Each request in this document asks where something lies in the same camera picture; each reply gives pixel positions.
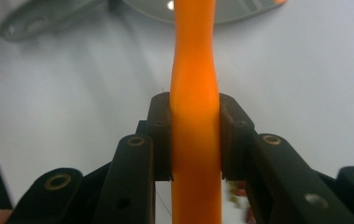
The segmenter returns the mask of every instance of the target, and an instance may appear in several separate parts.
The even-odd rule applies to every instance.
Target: orange silicone strip
[[[286,0],[274,0],[274,3],[276,4],[284,4]]]
[[[175,0],[174,5],[173,224],[220,224],[219,91],[212,55],[215,0]]]

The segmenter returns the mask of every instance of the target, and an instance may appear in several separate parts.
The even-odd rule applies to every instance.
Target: white background
[[[0,0],[0,20],[20,2]],[[34,40],[0,38],[0,168],[14,203],[49,170],[112,160],[150,98],[169,91],[174,40],[172,24],[106,4]],[[354,165],[354,1],[290,0],[218,25],[214,54],[219,90],[258,133],[283,136],[327,175]]]

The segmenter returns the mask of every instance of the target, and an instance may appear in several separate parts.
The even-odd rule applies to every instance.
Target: metal plate
[[[12,12],[0,24],[0,36],[17,41],[40,35],[95,7],[104,0],[35,0]]]
[[[124,3],[152,19],[174,22],[173,0],[124,0]],[[247,19],[284,3],[285,0],[218,0],[215,23]]]

